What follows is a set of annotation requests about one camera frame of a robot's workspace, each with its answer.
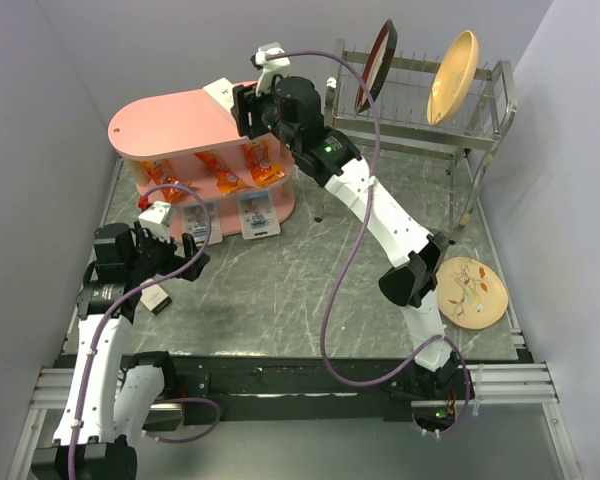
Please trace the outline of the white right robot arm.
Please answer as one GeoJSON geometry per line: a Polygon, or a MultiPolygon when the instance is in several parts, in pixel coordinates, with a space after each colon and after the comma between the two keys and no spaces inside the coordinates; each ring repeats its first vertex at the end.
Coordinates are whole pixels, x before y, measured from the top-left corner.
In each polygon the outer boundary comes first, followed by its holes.
{"type": "Polygon", "coordinates": [[[341,201],[380,244],[391,267],[378,285],[400,308],[419,350],[414,358],[423,368],[417,375],[419,390],[429,398],[443,396],[453,377],[445,367],[451,348],[443,339],[436,274],[449,246],[447,237],[421,226],[372,174],[354,143],[325,125],[321,98],[310,80],[281,78],[267,93],[257,93],[253,85],[236,86],[232,96],[239,134],[251,140],[273,135],[295,165],[341,201]]]}

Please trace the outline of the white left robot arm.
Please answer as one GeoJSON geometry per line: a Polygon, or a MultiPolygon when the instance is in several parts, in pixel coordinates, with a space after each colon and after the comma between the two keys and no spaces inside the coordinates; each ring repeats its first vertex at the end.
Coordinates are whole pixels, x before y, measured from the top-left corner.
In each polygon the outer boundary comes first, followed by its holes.
{"type": "Polygon", "coordinates": [[[122,365],[136,307],[143,289],[172,278],[193,282],[209,262],[192,235],[177,243],[139,221],[98,228],[94,252],[76,301],[79,346],[63,415],[51,446],[32,458],[38,479],[136,477],[136,444],[149,410],[179,387],[166,351],[122,365]]]}

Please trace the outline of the orange razor pack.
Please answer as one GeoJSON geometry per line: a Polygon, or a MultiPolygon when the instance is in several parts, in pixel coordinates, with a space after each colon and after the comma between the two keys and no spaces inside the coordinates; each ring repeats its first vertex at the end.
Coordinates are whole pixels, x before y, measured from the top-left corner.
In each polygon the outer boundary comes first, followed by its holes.
{"type": "Polygon", "coordinates": [[[256,186],[264,188],[286,176],[282,167],[272,160],[265,140],[247,142],[240,148],[256,186]]]}
{"type": "MultiPolygon", "coordinates": [[[[190,182],[183,182],[177,177],[174,167],[168,159],[154,162],[143,161],[141,165],[155,185],[181,185],[192,191],[196,190],[193,184],[190,182]]],[[[176,189],[173,186],[161,190],[163,199],[167,203],[177,203],[187,196],[186,192],[176,189]]]]}
{"type": "Polygon", "coordinates": [[[195,156],[215,174],[216,185],[221,194],[227,195],[247,187],[246,183],[233,172],[218,151],[197,152],[195,156]]]}

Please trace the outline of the blue boxed razor pack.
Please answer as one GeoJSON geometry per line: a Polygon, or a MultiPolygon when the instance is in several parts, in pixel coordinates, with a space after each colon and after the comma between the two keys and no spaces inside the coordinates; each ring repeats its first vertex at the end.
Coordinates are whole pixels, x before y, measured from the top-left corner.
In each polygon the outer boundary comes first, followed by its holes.
{"type": "Polygon", "coordinates": [[[277,210],[268,191],[240,196],[238,213],[241,234],[245,240],[256,240],[281,233],[277,210]]]}
{"type": "MultiPolygon", "coordinates": [[[[211,218],[211,234],[209,244],[223,241],[220,218],[216,202],[206,204],[211,218]]],[[[207,220],[209,218],[200,205],[186,205],[181,209],[182,231],[190,234],[197,246],[201,246],[207,237],[207,220]]]]}

